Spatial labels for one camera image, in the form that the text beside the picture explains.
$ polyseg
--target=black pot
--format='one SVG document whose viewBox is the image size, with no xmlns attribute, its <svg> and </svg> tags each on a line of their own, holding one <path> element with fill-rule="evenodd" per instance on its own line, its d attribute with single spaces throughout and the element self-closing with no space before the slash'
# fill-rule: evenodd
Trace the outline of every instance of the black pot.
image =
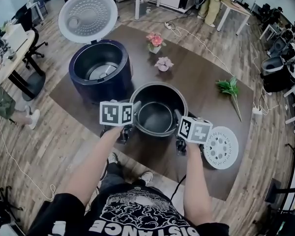
<svg viewBox="0 0 295 236">
<path fill-rule="evenodd" d="M 124 100 L 132 86 L 129 55 L 113 40 L 82 47 L 71 59 L 69 74 L 82 98 L 93 103 Z"/>
<path fill-rule="evenodd" d="M 173 86 L 163 82 L 145 84 L 135 90 L 130 102 L 141 102 L 135 113 L 135 125 L 142 132 L 166 137 L 174 134 L 177 126 L 177 115 L 188 115 L 188 106 L 182 94 Z"/>
</svg>

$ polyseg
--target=white box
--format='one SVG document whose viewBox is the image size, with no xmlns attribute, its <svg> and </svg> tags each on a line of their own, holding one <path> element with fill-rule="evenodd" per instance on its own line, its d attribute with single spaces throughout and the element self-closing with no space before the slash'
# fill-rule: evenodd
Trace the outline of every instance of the white box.
<svg viewBox="0 0 295 236">
<path fill-rule="evenodd" d="M 99 104 L 99 124 L 125 126 L 133 123 L 133 103 L 102 101 Z"/>
<path fill-rule="evenodd" d="M 205 144 L 212 126 L 213 124 L 207 120 L 183 116 L 178 135 L 188 142 Z"/>
<path fill-rule="evenodd" d="M 21 24 L 10 25 L 8 33 L 2 37 L 2 39 L 6 41 L 15 52 L 21 47 L 21 45 L 23 45 L 27 38 L 28 36 Z"/>
</svg>

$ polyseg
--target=white perforated plate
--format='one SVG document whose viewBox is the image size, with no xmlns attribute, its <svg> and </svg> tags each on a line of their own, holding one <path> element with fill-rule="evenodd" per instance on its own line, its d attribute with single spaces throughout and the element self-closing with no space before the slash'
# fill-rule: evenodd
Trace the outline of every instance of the white perforated plate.
<svg viewBox="0 0 295 236">
<path fill-rule="evenodd" d="M 114 0 L 68 0 L 60 11 L 58 25 L 67 39 L 90 43 L 106 36 L 117 16 Z"/>
<path fill-rule="evenodd" d="M 204 147 L 208 163 L 216 169 L 231 167 L 238 156 L 236 135 L 226 127 L 215 127 L 211 130 Z"/>
</svg>

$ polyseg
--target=round table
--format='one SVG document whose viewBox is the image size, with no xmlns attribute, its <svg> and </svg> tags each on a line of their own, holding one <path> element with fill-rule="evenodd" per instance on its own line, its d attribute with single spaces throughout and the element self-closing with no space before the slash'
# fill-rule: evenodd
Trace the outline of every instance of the round table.
<svg viewBox="0 0 295 236">
<path fill-rule="evenodd" d="M 45 84 L 46 75 L 45 72 L 39 68 L 31 55 L 28 54 L 28 50 L 35 38 L 35 32 L 29 30 L 26 34 L 28 38 L 17 50 L 16 59 L 14 61 L 5 59 L 0 65 L 0 84 L 9 78 L 9 80 L 23 92 L 24 100 L 30 101 L 38 96 L 42 90 Z M 24 80 L 21 75 L 15 71 L 16 67 L 24 58 L 26 58 L 35 69 L 35 72 L 33 72 L 27 80 Z"/>
</svg>

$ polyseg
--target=green shorts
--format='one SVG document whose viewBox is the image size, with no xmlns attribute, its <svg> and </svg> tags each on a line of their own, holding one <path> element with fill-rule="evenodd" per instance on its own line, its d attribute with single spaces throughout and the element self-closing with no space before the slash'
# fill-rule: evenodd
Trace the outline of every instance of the green shorts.
<svg viewBox="0 0 295 236">
<path fill-rule="evenodd" d="M 15 100 L 0 86 L 0 116 L 10 119 L 15 110 Z"/>
</svg>

